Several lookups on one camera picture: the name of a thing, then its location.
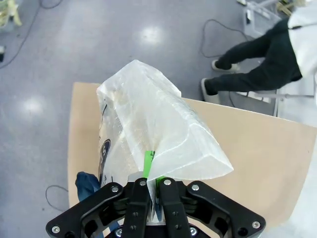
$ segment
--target white shoe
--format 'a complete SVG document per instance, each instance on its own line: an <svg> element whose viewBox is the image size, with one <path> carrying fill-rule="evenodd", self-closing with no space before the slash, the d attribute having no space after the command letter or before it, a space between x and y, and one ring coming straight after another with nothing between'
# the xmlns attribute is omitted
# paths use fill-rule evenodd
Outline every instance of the white shoe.
<svg viewBox="0 0 317 238"><path fill-rule="evenodd" d="M220 104L220 100L219 100L219 95L208 95L206 88L205 88L205 80L206 78L203 78L201 81L202 84L202 91L203 91L203 97L204 97L204 101L208 102L208 103L214 103L214 104Z"/></svg>
<svg viewBox="0 0 317 238"><path fill-rule="evenodd" d="M239 72L240 70L240 67L238 64L236 63L233 63L231 65L231 69L221 69L221 68L217 68L215 63L217 62L217 60L214 60L212 63L211 63L211 67L213 68L213 70L216 70L216 71L220 71L220 72L227 72L227 73L236 73L236 72Z"/></svg>

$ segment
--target cable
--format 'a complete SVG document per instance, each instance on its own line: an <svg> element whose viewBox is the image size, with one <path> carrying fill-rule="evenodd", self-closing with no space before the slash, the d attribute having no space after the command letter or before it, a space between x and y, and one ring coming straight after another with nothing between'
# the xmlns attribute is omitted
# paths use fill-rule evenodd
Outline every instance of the cable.
<svg viewBox="0 0 317 238"><path fill-rule="evenodd" d="M58 207L55 207L55 206L51 205L51 203L49 202L49 200L48 200L48 190L49 190L51 187L57 187L57 188L60 188L60 189L62 189L62 190L64 190L64 191L66 191L66 192L68 192L68 190L67 190L66 188L62 187L62 186L55 185L55 184L48 186L47 189L45 190L46 202L48 202L48 204L49 204L52 208L54 208L55 210L60 211L60 212L64 212L65 210L59 209Z"/></svg>
<svg viewBox="0 0 317 238"><path fill-rule="evenodd" d="M230 27L227 27L225 26L224 24L222 24L221 22L215 20L215 19L208 19L207 21L204 22L204 25L203 25L203 35L202 35L202 40L201 40L201 43L200 43L200 46L199 46L199 51L200 53L205 57L205 58L215 58L215 57L221 57L223 55L214 55L214 56L207 56L205 53L204 53L204 45L205 45L205 41L206 41L206 27L208 25L208 23L210 22L215 22L215 23L218 23L219 25L221 25L222 27L224 27L225 29L227 30L230 30L230 31L235 31L235 32L239 32L241 33L241 35L246 39L246 41L249 41L248 37L246 36L246 34L244 34L243 31L240 31L240 30L237 30L237 29L233 29L233 28L230 28ZM229 96L229 100L232 104L232 107L236 108L236 106L234 105L233 101L232 101L232 98L231 98L231 94L229 92L228 94Z"/></svg>
<svg viewBox="0 0 317 238"><path fill-rule="evenodd" d="M28 39L28 37L29 37L29 35L30 35L30 32L31 32L31 30L32 30L32 27L33 27L33 25L34 25L34 22L35 22L35 20L36 20L36 17L37 17L38 14L39 14L40 9L41 9L41 8L46 9L46 10L47 10L47 9L53 9L53 8L59 6L62 2L63 2L63 0L59 0L59 2L58 2L57 4L48 7L48 6L44 6L44 5L43 5L43 0L39 0L39 7L36 9L36 12L35 12L34 17L33 17L33 19L32 19L32 22L31 22L31 25L30 25L30 27L29 27L29 30L27 31L27 33L26 33L26 35L25 35L25 37L24 37L24 39L23 39L23 41L22 41L22 43L21 43L21 45L20 45L18 51L16 52L16 54L15 54L7 63L5 63L5 64L3 64L3 65L0 65L0 69L3 69L3 68L5 68L5 67L7 67L7 66L8 66L9 64L11 64L11 63L15 60L15 58L19 55L19 53L20 53L20 51L21 51L21 49L22 49L24 43L26 42L26 40Z"/></svg>

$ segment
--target blue cloth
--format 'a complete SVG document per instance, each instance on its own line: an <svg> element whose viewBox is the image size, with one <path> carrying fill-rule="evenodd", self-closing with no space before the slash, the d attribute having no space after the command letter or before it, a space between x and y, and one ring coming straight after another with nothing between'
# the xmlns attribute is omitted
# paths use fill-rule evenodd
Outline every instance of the blue cloth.
<svg viewBox="0 0 317 238"><path fill-rule="evenodd" d="M92 174L88 174L85 172L79 172L77 174L76 179L76 187L77 187L77 194L79 201L82 201L89 197L90 195L94 194L96 191L100 189L99 181L96 176ZM114 231L119 227L118 222L112 222L109 224L110 231ZM103 234L101 233L96 238L104 238Z"/></svg>

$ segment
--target brown cardboard sheet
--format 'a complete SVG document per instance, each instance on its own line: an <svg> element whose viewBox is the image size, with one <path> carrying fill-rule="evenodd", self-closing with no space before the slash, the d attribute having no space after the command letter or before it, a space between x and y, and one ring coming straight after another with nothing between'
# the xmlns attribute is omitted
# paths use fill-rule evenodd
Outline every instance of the brown cardboard sheet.
<svg viewBox="0 0 317 238"><path fill-rule="evenodd" d="M78 203L76 174L98 174L98 84L75 83L68 141L70 207ZM317 129L240 109L185 99L205 121L234 172L204 181L262 215L267 227L291 215L302 190Z"/></svg>

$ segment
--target floor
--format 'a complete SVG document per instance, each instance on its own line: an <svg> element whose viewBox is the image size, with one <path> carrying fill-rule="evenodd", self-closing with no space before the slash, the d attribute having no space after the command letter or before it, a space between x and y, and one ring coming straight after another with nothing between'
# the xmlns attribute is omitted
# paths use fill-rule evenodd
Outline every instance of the floor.
<svg viewBox="0 0 317 238"><path fill-rule="evenodd" d="M57 0L45 0L54 4ZM40 9L24 0L23 26L0 34L6 46L0 64L0 237L47 237L47 221L60 214L47 204L46 188L67 187L67 137L72 84L101 83L133 59L162 71L183 97L201 100L200 80L219 73L199 53L209 18L242 30L243 7L233 0L64 0ZM211 23L206 54L222 54L242 42L240 33ZM248 71L260 59L241 64ZM236 107L273 114L274 103L231 93ZM221 102L232 106L228 93ZM67 209L67 193L50 189L48 199Z"/></svg>

